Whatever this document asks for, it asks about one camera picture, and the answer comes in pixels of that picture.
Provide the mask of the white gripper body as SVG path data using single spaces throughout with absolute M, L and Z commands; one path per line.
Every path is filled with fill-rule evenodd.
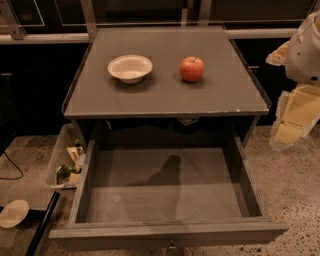
M 310 14 L 291 37 L 286 61 L 288 78 L 320 85 L 320 10 Z

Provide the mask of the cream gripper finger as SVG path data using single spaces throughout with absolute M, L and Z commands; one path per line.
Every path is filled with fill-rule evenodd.
M 292 147 L 305 138 L 319 120 L 319 86 L 298 84 L 291 92 L 283 91 L 271 129 L 270 146 L 276 151 Z
M 281 46 L 279 46 L 276 50 L 274 50 L 267 56 L 265 62 L 273 66 L 285 65 L 287 63 L 286 53 L 288 50 L 288 45 L 289 42 L 283 43 Z

